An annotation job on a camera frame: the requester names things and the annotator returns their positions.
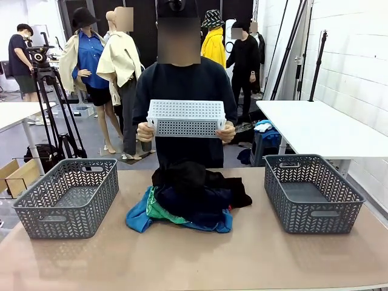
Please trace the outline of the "person's right hand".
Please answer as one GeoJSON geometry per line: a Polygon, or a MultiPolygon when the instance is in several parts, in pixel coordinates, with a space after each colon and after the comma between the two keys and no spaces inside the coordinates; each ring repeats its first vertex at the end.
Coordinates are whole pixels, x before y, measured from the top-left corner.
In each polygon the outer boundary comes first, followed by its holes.
{"type": "Polygon", "coordinates": [[[147,122],[141,122],[138,124],[137,135],[141,142],[151,142],[154,137],[154,128],[147,122]]]}

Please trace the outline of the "person's left hand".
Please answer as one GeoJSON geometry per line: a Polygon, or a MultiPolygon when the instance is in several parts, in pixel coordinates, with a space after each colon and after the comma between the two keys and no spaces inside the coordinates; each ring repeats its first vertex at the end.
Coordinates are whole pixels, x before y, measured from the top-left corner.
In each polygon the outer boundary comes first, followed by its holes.
{"type": "Polygon", "coordinates": [[[216,131],[216,136],[221,139],[223,144],[230,143],[236,135],[235,126],[232,122],[226,121],[225,128],[216,131]]]}

